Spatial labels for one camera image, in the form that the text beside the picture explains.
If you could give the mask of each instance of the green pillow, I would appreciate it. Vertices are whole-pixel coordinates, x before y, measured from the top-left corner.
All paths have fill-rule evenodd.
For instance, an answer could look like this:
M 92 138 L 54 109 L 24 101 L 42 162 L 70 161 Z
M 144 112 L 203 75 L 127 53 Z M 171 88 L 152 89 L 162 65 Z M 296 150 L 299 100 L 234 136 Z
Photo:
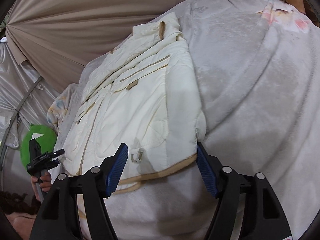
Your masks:
M 20 149 L 21 162 L 25 168 L 27 168 L 27 165 L 30 163 L 29 141 L 33 138 L 40 144 L 41 153 L 52 152 L 57 141 L 57 135 L 51 128 L 45 125 L 32 124 L 30 131 L 22 141 Z

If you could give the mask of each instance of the finger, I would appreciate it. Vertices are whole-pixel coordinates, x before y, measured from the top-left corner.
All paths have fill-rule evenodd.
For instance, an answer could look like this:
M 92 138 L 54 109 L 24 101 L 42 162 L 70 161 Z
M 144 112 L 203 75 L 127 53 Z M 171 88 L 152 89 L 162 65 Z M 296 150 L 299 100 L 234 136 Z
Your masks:
M 31 182 L 37 183 L 38 182 L 38 178 L 36 176 L 31 176 Z
M 48 192 L 48 191 L 50 190 L 50 188 L 51 188 L 51 187 L 44 187 L 44 188 L 42 188 L 42 191 L 43 191 L 43 192 Z
M 40 183 L 40 188 L 45 188 L 45 187 L 51 187 L 51 183 L 50 182 L 43 182 L 43 183 Z
M 49 176 L 41 176 L 40 179 L 45 182 L 45 181 L 48 181 L 48 182 L 51 182 L 51 177 Z

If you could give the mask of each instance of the beige curtain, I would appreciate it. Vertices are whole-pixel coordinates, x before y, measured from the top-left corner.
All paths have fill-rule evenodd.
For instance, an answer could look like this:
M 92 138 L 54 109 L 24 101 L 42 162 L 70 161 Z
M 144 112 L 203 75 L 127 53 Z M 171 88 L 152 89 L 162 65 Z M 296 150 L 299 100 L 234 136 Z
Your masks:
M 18 64 L 29 60 L 58 91 L 84 66 L 184 0 L 17 0 L 6 36 Z

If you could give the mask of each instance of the metal bolt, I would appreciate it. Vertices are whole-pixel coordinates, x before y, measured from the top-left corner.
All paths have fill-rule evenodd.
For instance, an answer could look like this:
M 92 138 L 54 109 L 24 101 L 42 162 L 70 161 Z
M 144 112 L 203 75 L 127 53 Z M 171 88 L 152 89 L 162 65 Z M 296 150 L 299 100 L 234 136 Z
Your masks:
M 64 180 L 67 176 L 64 174 L 64 173 L 61 173 L 59 176 L 58 176 L 58 180 Z
M 222 168 L 222 170 L 225 172 L 225 173 L 230 173 L 232 171 L 232 169 L 229 167 L 229 166 L 224 166 Z
M 265 178 L 264 174 L 261 173 L 261 172 L 257 173 L 256 176 L 257 176 L 258 179 L 264 179 Z
M 91 173 L 93 173 L 93 174 L 96 174 L 96 173 L 98 173 L 100 171 L 100 168 L 99 167 L 93 167 L 92 169 L 91 169 Z

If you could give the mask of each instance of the bed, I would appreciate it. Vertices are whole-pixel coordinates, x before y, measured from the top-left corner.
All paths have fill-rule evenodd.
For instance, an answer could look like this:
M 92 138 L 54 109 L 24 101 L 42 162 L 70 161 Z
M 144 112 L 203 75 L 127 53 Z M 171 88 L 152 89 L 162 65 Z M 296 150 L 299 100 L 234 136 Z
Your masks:
M 282 0 L 187 0 L 165 14 L 171 12 L 194 62 L 208 153 L 239 173 L 263 172 L 293 239 L 299 239 L 320 208 L 319 28 Z M 79 85 L 64 92 L 69 99 L 55 150 L 63 148 L 89 75 L 106 55 L 91 61 Z M 53 179 L 60 172 L 52 171 Z M 139 187 L 106 202 L 120 239 L 204 237 L 217 202 L 194 163 Z M 239 234 L 241 215 L 243 201 L 232 239 Z

